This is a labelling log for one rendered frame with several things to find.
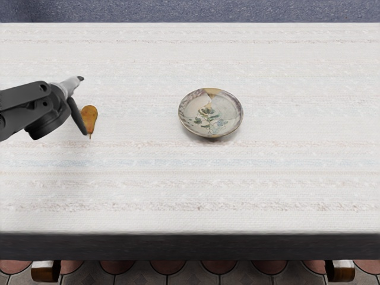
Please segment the brown pear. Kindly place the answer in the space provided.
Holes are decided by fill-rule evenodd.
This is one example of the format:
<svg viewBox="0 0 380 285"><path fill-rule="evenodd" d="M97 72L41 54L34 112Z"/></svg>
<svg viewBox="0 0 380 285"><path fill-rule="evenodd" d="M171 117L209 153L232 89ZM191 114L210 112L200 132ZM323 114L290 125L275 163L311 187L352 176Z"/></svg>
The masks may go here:
<svg viewBox="0 0 380 285"><path fill-rule="evenodd" d="M86 105L81 109L80 113L89 138L91 138L98 117L97 108L93 105Z"/></svg>

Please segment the patterned ceramic plate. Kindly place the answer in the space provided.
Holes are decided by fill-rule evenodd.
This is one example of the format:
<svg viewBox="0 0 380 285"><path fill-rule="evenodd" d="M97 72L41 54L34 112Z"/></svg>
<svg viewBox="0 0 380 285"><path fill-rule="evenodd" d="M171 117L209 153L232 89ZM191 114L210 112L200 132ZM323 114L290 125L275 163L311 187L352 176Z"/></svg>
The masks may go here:
<svg viewBox="0 0 380 285"><path fill-rule="evenodd" d="M243 107L231 93L219 88L200 88L180 102L178 116L190 133L220 138L236 131L243 121Z"/></svg>

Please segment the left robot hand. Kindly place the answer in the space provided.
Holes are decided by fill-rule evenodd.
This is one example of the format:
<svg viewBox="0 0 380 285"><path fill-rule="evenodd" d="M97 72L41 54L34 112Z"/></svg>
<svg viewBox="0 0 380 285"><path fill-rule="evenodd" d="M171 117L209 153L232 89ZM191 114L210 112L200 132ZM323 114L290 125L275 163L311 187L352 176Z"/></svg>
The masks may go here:
<svg viewBox="0 0 380 285"><path fill-rule="evenodd" d="M81 117L75 100L72 98L74 90L84 80L82 76L73 76L60 83L50 83L52 92L59 98L59 119L65 122L69 116L72 117L76 126L83 135L87 135L87 129Z"/></svg>

